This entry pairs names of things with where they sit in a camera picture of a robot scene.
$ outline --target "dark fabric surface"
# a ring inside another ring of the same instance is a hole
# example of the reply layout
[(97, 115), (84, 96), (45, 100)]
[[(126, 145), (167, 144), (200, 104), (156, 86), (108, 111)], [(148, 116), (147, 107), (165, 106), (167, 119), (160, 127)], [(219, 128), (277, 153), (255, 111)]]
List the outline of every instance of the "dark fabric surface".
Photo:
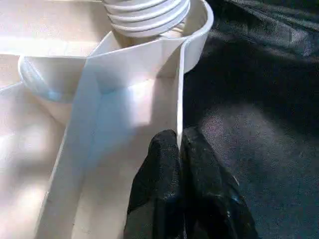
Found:
[(318, 5), (209, 3), (184, 127), (197, 125), (238, 179), (262, 238), (319, 238)]
[(202, 134), (158, 133), (136, 174), (124, 239), (257, 239), (233, 176)]

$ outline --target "glove finger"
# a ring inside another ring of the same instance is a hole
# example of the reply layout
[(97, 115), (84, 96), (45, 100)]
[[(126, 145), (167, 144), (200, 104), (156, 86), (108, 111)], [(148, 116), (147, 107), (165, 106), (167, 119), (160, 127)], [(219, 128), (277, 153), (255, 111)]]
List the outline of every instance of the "glove finger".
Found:
[(124, 238), (183, 238), (182, 199), (176, 134), (165, 130), (151, 140), (133, 180)]

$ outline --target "gloved hand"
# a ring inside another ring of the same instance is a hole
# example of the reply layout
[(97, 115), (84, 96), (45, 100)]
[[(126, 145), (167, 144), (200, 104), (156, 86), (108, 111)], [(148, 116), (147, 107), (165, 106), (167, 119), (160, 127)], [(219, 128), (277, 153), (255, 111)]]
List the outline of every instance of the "gloved hand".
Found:
[(133, 180), (124, 239), (256, 239), (234, 177), (202, 134), (158, 133)]

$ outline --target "white plastic tray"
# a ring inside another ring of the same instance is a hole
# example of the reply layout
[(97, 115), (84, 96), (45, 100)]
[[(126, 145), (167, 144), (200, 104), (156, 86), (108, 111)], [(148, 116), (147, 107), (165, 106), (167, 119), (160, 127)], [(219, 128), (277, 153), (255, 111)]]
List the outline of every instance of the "white plastic tray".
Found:
[(110, 32), (89, 57), (21, 57), (20, 75), (32, 92), (58, 102), (75, 94), (37, 239), (121, 238), (151, 138), (171, 128), (180, 144), (183, 75), (197, 64), (212, 23), (208, 4), (191, 0), (180, 37), (133, 40)]
[(0, 238), (30, 239), (65, 126), (22, 83), (1, 89), (0, 105)]

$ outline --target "gray textile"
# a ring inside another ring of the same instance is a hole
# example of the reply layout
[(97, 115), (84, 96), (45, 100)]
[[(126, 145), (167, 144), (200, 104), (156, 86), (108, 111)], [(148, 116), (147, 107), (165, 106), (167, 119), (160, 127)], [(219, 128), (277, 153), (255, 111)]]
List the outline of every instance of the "gray textile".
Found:
[(262, 238), (319, 238), (317, 6), (265, 2), (210, 1), (216, 21), (184, 79), (184, 127), (198, 125), (238, 179)]

